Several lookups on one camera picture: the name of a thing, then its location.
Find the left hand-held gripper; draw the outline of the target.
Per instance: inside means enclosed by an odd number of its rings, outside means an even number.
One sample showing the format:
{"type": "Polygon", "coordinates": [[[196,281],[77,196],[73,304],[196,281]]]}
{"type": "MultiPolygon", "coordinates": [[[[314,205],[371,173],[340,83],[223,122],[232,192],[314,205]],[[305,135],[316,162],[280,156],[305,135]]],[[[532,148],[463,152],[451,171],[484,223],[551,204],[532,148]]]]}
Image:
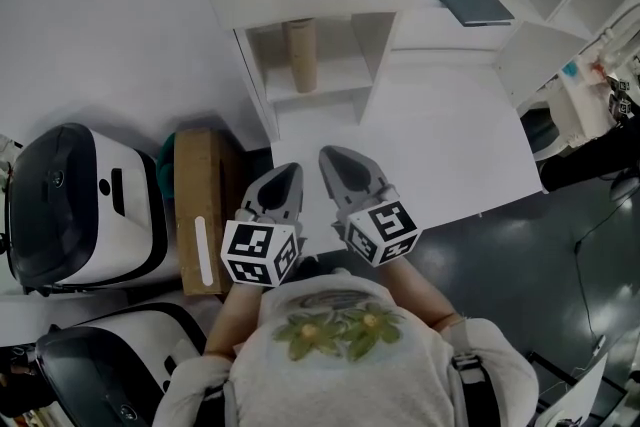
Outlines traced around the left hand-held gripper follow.
{"type": "Polygon", "coordinates": [[[246,190],[226,222],[221,259],[234,283],[278,287],[300,254],[304,175],[298,163],[276,167],[246,190]]]}

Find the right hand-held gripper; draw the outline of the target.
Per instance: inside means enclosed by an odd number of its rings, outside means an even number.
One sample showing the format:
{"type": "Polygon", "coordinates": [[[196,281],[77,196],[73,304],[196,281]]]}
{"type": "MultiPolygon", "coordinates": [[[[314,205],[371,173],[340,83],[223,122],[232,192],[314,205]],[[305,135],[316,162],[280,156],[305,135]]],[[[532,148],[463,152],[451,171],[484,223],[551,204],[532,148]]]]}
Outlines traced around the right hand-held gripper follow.
{"type": "Polygon", "coordinates": [[[338,208],[335,228],[349,250],[372,267],[411,252],[420,229],[395,187],[386,186],[388,180],[376,161],[345,147],[326,145],[320,150],[319,166],[338,208]]]}

